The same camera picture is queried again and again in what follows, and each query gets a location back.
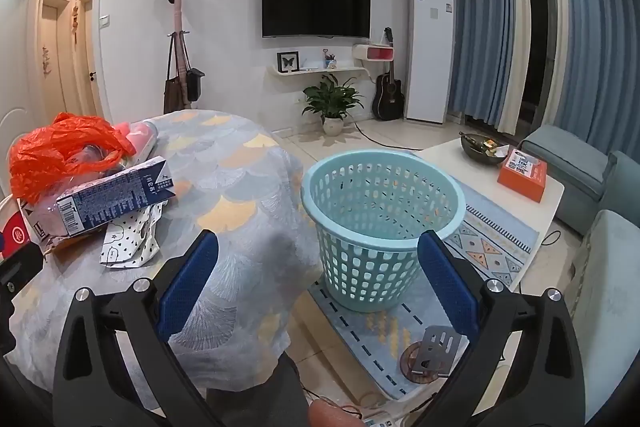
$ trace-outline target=white coffee table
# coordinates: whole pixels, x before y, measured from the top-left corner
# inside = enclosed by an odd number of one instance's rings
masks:
[[[478,164],[466,156],[460,145],[460,139],[431,147],[418,152],[417,155],[425,161],[439,167],[460,182],[473,188],[473,190],[476,190],[484,197],[498,204],[498,206],[501,206],[508,213],[517,217],[538,232],[538,240],[531,250],[527,264],[511,285],[511,289],[515,289],[522,281],[527,269],[529,269],[533,259],[538,253],[545,233],[556,215],[556,210],[558,209],[562,193],[564,192],[564,186],[555,179],[547,176],[542,201],[536,203],[535,201],[529,200],[529,198],[497,182],[499,172],[497,167]],[[308,292],[305,292],[300,301],[296,303],[296,307],[298,308],[298,313],[296,314],[297,320],[304,322],[313,338],[317,339],[319,344],[323,344],[323,346],[321,346],[322,353],[342,383],[356,399],[355,401],[359,402],[358,399],[360,397],[374,393],[377,386],[369,378],[369,375],[357,362],[356,358],[349,352],[338,334],[335,333],[331,324],[329,324],[329,321],[324,317],[324,314],[320,311],[320,308]],[[502,388],[504,379],[508,373],[508,366],[513,360],[519,339],[519,333],[511,335],[504,351],[505,360],[498,366],[488,392],[485,394],[476,412],[489,407],[495,402],[495,398]],[[429,393],[436,391],[443,382],[444,381],[440,379],[426,386],[424,395],[428,396]],[[419,405],[423,398],[424,396],[421,393],[419,397],[413,397],[404,403],[388,402],[385,405],[385,409],[390,411],[392,415],[400,417],[403,412],[406,413],[416,405]]]
[[[556,215],[564,193],[564,185],[547,176],[542,201],[536,203],[510,188],[500,185],[497,181],[499,169],[496,166],[479,164],[469,158],[462,150],[460,139],[425,149],[416,154],[501,206],[512,216],[517,217],[525,225],[538,232],[538,240],[531,250],[527,263],[511,284],[511,290],[517,288],[527,269],[533,263],[540,244],[545,238],[545,233]]]

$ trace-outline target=light blue sofa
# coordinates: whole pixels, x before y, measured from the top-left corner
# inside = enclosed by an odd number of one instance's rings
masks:
[[[640,361],[634,361],[640,348],[639,247],[638,227],[601,211],[582,240],[573,279],[564,289],[584,370],[585,420],[597,413],[589,426],[638,424],[637,418],[628,424],[613,420],[620,419],[621,406],[635,403],[638,393]],[[611,397],[625,375],[625,384]]]
[[[564,185],[556,217],[584,235],[600,210],[612,210],[640,226],[640,165],[622,152],[609,156],[574,134],[543,125],[520,149],[546,161],[547,173]]]

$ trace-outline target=patterned rug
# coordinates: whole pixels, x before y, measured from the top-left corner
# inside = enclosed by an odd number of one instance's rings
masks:
[[[511,285],[525,266],[538,232],[472,188],[463,183],[460,186],[466,198],[465,220],[445,241],[447,247],[453,255],[471,261],[484,279],[496,278]],[[404,293],[400,304],[372,314],[353,312],[338,304],[322,279],[309,292],[380,389],[392,399],[419,392],[420,384],[402,375],[398,360],[410,344],[422,340],[428,326],[450,326],[424,273]],[[457,359],[467,345],[463,337]]]

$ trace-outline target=laundry basket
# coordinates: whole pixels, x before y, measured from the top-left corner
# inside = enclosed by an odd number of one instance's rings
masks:
[[[331,156],[311,167],[302,204],[316,223],[332,297],[358,312],[391,308],[418,274],[418,238],[449,237],[465,216],[460,186],[420,158],[388,150]]]

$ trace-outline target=blue gripper pad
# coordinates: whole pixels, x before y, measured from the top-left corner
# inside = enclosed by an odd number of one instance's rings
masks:
[[[479,334],[478,301],[451,264],[449,251],[443,250],[447,247],[441,241],[424,232],[418,240],[418,261],[453,328],[473,343]]]
[[[204,285],[218,261],[218,238],[213,232],[203,231],[185,253],[188,259],[180,268],[158,305],[158,337],[168,342],[187,322]]]

